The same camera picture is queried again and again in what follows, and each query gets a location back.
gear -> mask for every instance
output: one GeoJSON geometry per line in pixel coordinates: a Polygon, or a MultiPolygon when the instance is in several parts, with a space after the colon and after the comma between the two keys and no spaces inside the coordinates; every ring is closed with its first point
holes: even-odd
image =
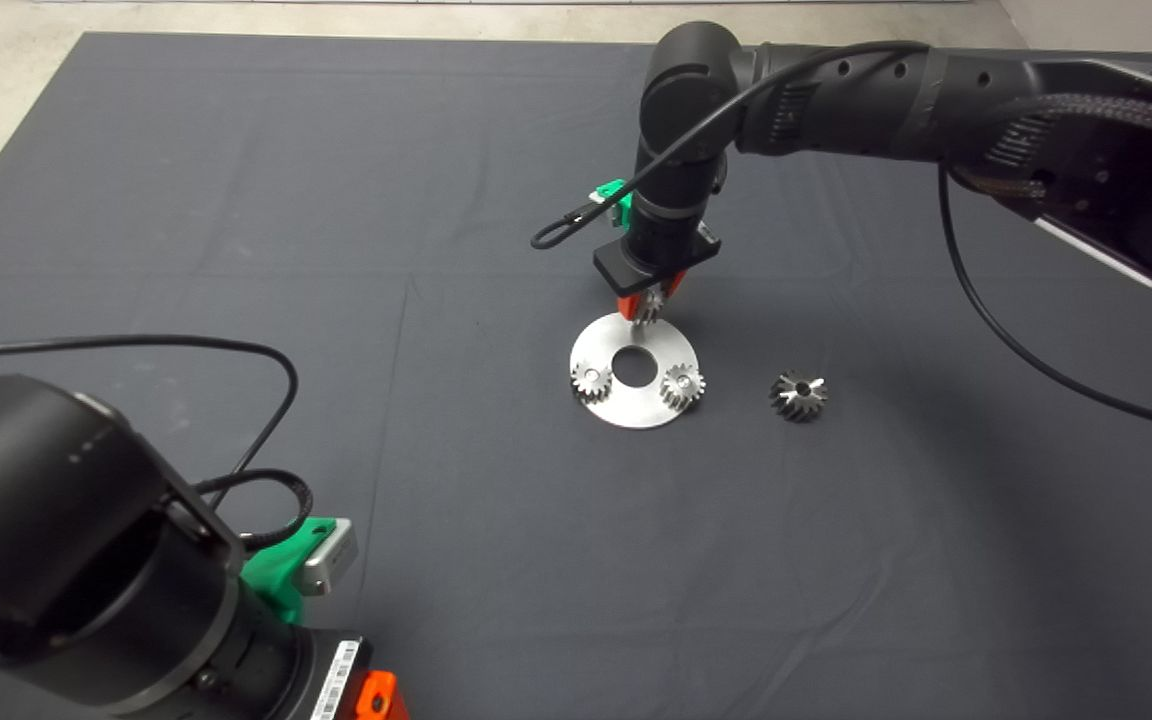
{"type": "Polygon", "coordinates": [[[791,423],[817,419],[828,397],[824,378],[813,378],[797,370],[786,370],[772,384],[772,407],[791,423]]]}
{"type": "Polygon", "coordinates": [[[612,392],[612,369],[576,363],[571,370],[573,392],[581,402],[598,402],[612,392]]]}
{"type": "Polygon", "coordinates": [[[705,395],[705,378],[696,365],[675,365],[660,379],[660,400],[675,410],[685,410],[705,395]]]}
{"type": "Polygon", "coordinates": [[[639,305],[634,310],[635,325],[646,325],[657,323],[660,318],[660,310],[664,310],[666,295],[659,287],[650,287],[639,296],[639,305]]]}

sticker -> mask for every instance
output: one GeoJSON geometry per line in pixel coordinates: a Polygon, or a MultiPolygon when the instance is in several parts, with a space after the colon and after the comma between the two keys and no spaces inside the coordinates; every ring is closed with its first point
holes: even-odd
{"type": "Polygon", "coordinates": [[[310,720],[332,720],[335,717],[335,711],[340,707],[340,696],[349,682],[353,659],[357,654],[357,641],[341,641],[338,644],[338,652],[328,667],[328,679],[323,682],[323,692],[319,692],[319,702],[314,703],[314,713],[310,715],[310,720]]]}

metal disc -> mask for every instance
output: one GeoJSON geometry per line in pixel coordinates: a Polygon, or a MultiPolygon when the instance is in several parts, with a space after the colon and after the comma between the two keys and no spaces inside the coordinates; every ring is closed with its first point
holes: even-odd
{"type": "Polygon", "coordinates": [[[575,367],[577,363],[611,367],[612,357],[627,347],[639,347],[652,355],[657,364],[655,378],[643,387],[630,387],[616,378],[616,370],[613,369],[612,389],[607,397],[586,402],[585,407],[591,414],[622,429],[654,429],[677,418],[682,410],[673,409],[660,397],[660,378],[668,367],[700,364],[684,334],[664,320],[635,325],[621,313],[605,314],[590,323],[576,338],[568,367],[575,367]]]}

dark tablecloth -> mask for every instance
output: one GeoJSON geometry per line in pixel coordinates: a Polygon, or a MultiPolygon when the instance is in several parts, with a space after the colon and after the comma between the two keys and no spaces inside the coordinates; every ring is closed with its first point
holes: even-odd
{"type": "MultiPolygon", "coordinates": [[[[310,617],[369,634],[420,720],[1152,717],[1152,425],[975,318],[931,168],[734,156],[726,247],[667,311],[703,404],[627,432],[571,401],[611,232],[526,236],[630,169],[647,54],[84,36],[0,156],[0,338],[288,351],[303,393],[259,464],[366,547],[310,617]],[[819,423],[768,409],[786,366],[828,379],[819,423]]],[[[1005,323],[1152,406],[1152,293],[955,202],[1005,323]]],[[[1,372],[122,407],[192,479],[282,392],[205,351],[1,372]]],[[[289,509],[252,487],[225,515],[289,509]]],[[[85,715],[0,676],[0,720],[61,717],[85,715]]]]}

green mount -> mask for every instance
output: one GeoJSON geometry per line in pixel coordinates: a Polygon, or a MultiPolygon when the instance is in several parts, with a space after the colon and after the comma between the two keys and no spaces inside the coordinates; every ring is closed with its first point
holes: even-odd
{"type": "Polygon", "coordinates": [[[243,564],[243,581],[285,623],[300,623],[305,611],[305,597],[296,589],[296,571],[333,530],[335,518],[308,518],[296,535],[257,552],[243,564]]]}
{"type": "MultiPolygon", "coordinates": [[[[616,190],[621,190],[622,187],[626,187],[626,182],[622,179],[614,179],[614,181],[605,182],[594,188],[594,195],[599,196],[600,199],[607,200],[608,197],[614,195],[616,190]]],[[[630,192],[617,202],[616,209],[607,211],[608,217],[612,218],[612,227],[630,229],[630,218],[634,217],[632,209],[634,194],[630,192]]]]}

